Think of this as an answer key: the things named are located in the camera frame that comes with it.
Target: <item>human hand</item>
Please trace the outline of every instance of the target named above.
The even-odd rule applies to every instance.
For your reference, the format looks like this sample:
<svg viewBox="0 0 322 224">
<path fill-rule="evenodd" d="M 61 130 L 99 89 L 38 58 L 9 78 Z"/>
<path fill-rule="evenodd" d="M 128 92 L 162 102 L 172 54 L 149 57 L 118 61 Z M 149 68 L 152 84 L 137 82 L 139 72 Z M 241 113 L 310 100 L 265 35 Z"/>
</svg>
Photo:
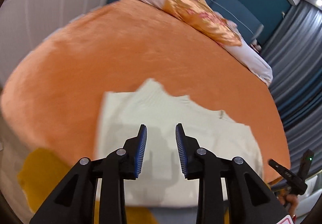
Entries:
<svg viewBox="0 0 322 224">
<path fill-rule="evenodd" d="M 278 200 L 280 201 L 280 203 L 282 205 L 285 205 L 286 202 L 290 203 L 291 206 L 290 206 L 288 212 L 289 212 L 290 216 L 293 218 L 295 215 L 296 208 L 299 204 L 299 200 L 298 200 L 297 195 L 294 195 L 294 194 L 288 194 L 287 196 L 279 195 Z"/>
</svg>

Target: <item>pillow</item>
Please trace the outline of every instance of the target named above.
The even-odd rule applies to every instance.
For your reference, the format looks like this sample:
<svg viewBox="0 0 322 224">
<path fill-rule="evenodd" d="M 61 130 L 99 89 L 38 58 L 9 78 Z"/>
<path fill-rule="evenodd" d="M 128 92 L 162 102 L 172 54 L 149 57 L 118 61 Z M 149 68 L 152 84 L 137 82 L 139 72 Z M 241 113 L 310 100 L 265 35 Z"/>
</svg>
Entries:
<svg viewBox="0 0 322 224">
<path fill-rule="evenodd" d="M 187 23 L 217 43 L 241 46 L 241 38 L 227 24 L 227 20 L 214 12 L 205 0 L 140 0 L 162 9 Z"/>
<path fill-rule="evenodd" d="M 221 45 L 231 55 L 234 56 L 241 64 L 246 66 L 261 81 L 269 86 L 273 81 L 272 68 L 242 39 L 242 45 L 227 46 Z"/>
</svg>

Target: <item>metal screw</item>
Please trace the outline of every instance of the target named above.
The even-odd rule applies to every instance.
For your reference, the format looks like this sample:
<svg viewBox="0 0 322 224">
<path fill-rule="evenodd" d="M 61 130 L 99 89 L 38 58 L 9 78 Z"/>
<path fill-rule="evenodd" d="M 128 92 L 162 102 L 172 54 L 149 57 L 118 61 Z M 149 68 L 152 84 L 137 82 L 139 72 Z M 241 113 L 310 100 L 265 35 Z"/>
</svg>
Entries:
<svg viewBox="0 0 322 224">
<path fill-rule="evenodd" d="M 126 150 L 123 148 L 120 148 L 116 151 L 116 154 L 118 154 L 119 156 L 123 156 L 125 155 L 125 153 L 126 153 Z"/>
<path fill-rule="evenodd" d="M 234 161 L 237 164 L 243 164 L 244 163 L 244 160 L 241 157 L 235 157 L 234 158 Z"/>
<path fill-rule="evenodd" d="M 81 165 L 86 165 L 89 161 L 90 161 L 90 160 L 89 160 L 88 158 L 82 158 L 82 159 L 79 161 L 79 163 L 80 163 Z"/>
<path fill-rule="evenodd" d="M 204 154 L 206 154 L 206 153 L 207 153 L 207 150 L 205 150 L 204 148 L 198 148 L 198 149 L 197 149 L 197 153 L 198 153 L 199 155 L 204 155 Z"/>
</svg>

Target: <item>yellow cloth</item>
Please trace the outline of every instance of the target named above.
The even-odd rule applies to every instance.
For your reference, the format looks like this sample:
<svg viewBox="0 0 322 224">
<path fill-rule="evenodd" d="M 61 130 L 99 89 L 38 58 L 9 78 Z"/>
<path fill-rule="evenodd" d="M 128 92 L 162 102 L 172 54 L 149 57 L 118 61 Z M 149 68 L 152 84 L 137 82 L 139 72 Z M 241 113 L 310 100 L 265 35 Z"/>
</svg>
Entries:
<svg viewBox="0 0 322 224">
<path fill-rule="evenodd" d="M 187 23 L 217 43 L 241 46 L 242 41 L 227 24 L 227 20 L 214 12 L 205 0 L 165 0 L 164 12 Z"/>
<path fill-rule="evenodd" d="M 52 152 L 39 148 L 29 154 L 21 171 L 18 182 L 25 192 L 28 205 L 36 212 L 51 191 L 67 174 L 70 167 Z M 158 224 L 152 213 L 144 207 L 127 207 L 128 224 Z M 99 202 L 94 209 L 94 223 L 98 224 Z"/>
</svg>

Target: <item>white towel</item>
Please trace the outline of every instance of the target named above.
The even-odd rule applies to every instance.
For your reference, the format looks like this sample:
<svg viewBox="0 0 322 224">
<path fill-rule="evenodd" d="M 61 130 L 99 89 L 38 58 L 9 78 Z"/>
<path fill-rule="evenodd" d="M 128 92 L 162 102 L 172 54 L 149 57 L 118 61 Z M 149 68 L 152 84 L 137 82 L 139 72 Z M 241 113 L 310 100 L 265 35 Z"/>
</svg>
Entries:
<svg viewBox="0 0 322 224">
<path fill-rule="evenodd" d="M 216 156 L 243 157 L 262 176 L 262 157 L 249 126 L 235 123 L 224 111 L 211 111 L 188 96 L 172 97 L 161 84 L 147 80 L 135 93 L 105 93 L 98 125 L 96 159 L 123 147 L 141 124 L 148 129 L 142 172 L 136 181 L 125 181 L 128 206 L 191 207 L 198 202 L 198 180 L 181 172 L 175 126 Z M 227 199 L 224 179 L 223 198 Z"/>
</svg>

